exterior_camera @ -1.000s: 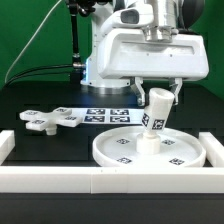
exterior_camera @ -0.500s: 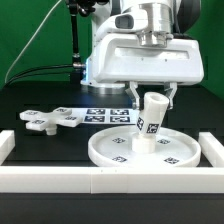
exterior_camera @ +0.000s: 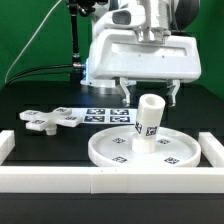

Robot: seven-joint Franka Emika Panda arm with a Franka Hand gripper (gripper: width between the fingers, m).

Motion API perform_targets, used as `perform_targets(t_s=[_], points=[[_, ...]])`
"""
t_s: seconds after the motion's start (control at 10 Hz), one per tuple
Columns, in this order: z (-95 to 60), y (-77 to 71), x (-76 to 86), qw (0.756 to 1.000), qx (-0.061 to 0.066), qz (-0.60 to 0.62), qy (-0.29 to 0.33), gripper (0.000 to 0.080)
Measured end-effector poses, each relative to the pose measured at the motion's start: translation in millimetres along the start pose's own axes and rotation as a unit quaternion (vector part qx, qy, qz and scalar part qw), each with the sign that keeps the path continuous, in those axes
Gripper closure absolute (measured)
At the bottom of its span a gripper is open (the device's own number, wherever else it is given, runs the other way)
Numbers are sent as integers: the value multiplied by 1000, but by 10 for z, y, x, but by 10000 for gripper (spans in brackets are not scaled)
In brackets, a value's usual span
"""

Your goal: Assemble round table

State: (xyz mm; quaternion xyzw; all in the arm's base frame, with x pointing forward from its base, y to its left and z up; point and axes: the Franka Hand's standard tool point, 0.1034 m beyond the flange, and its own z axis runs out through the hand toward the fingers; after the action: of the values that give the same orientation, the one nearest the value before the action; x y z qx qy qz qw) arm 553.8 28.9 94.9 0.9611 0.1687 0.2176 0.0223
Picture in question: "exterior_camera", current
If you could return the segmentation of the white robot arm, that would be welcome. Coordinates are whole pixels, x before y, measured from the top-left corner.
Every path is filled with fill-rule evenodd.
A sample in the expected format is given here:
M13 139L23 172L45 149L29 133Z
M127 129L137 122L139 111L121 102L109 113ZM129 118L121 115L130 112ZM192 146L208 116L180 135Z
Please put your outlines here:
M101 94L120 93L138 81L165 82L176 104L182 82L201 75L196 39L181 31L197 16L200 0L108 0L96 4L92 43L81 84Z

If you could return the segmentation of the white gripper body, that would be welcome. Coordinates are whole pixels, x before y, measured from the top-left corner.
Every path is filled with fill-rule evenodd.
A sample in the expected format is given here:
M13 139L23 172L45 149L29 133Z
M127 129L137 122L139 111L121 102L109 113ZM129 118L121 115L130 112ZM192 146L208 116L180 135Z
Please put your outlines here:
M94 79L181 80L201 75L196 40L168 36L164 44L139 43L133 30L104 30L91 44L88 73Z

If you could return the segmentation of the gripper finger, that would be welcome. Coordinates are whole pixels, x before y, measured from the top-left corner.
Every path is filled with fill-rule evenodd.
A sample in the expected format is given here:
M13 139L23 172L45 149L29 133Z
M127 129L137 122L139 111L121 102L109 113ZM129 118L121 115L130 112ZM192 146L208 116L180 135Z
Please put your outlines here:
M167 88L168 88L168 104L170 107L173 107L176 105L176 95L180 88L180 81L179 80L169 80L167 82Z
M120 77L116 79L116 89L122 97L124 106L131 104L131 91L135 88L135 82L128 78Z

